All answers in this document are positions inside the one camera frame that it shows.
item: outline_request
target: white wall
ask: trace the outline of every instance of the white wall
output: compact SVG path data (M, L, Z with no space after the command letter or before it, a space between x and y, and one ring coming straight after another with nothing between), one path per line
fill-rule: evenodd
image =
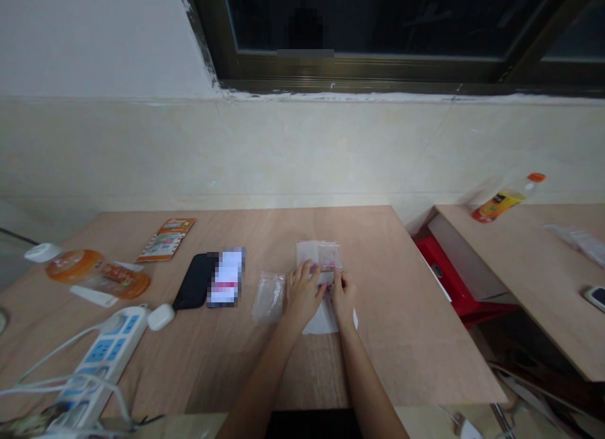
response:
M0 101L0 122L0 195L63 235L100 210L365 204L414 231L531 171L537 202L605 202L603 106Z
M233 100L180 0L0 0L0 30L0 220L34 240L102 210L366 204L413 232L531 171L535 202L605 202L603 102Z
M220 96L181 0L0 0L0 47L0 96Z

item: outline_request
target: orange bottle cap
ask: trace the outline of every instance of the orange bottle cap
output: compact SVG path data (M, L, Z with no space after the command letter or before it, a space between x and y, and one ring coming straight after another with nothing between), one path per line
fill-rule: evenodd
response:
M530 181L542 182L546 179L546 175L542 173L532 173L527 177Z

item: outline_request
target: power strip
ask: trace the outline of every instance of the power strip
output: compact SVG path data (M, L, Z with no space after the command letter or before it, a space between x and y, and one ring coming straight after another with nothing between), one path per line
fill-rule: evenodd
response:
M144 307L128 307L114 314L122 316L119 328L99 335L74 373L91 374L117 384L143 332L147 328L149 311ZM73 378L58 396L57 402L69 403L69 410L58 417L43 438L81 439L89 435L63 433L53 428L91 429L99 420L112 391L85 378Z

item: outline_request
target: phone screen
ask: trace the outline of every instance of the phone screen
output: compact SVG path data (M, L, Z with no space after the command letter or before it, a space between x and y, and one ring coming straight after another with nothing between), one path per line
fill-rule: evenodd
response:
M219 254L208 290L208 307L234 307L238 304L245 259L246 249L243 247L226 249Z
M592 296L600 303L605 305L605 288L599 288L592 292Z

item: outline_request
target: juice bottle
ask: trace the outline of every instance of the juice bottle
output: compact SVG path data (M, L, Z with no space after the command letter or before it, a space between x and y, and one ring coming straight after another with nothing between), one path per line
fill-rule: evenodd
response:
M526 179L515 181L500 190L495 197L473 212L473 218L481 223L490 223L500 217L514 205L527 200L536 192L536 186L546 176L532 173Z
M51 279L111 294L119 299L133 299L145 292L151 283L148 275L134 272L94 250L63 252L53 244L40 244L25 253L35 263L49 263L46 275Z

